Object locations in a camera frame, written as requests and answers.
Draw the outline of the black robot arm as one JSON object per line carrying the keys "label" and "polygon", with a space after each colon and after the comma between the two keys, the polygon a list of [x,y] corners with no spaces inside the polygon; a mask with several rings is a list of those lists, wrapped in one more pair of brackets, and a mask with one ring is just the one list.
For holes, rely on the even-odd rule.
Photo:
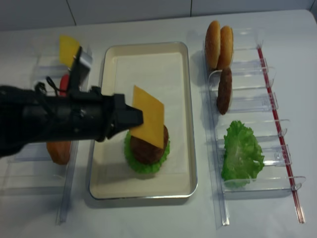
{"label": "black robot arm", "polygon": [[14,155],[29,144],[50,141],[102,142],[143,124],[141,110],[123,94],[104,96],[99,87],[66,97],[11,86],[0,88],[0,155]]}

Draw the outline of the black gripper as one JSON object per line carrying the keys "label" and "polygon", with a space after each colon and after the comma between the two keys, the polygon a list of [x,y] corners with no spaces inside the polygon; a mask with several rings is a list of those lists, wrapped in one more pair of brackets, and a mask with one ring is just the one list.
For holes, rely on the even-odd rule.
{"label": "black gripper", "polygon": [[122,131],[141,126],[143,122],[143,112],[126,105],[123,94],[102,96],[99,116],[101,129],[97,141],[111,139]]}

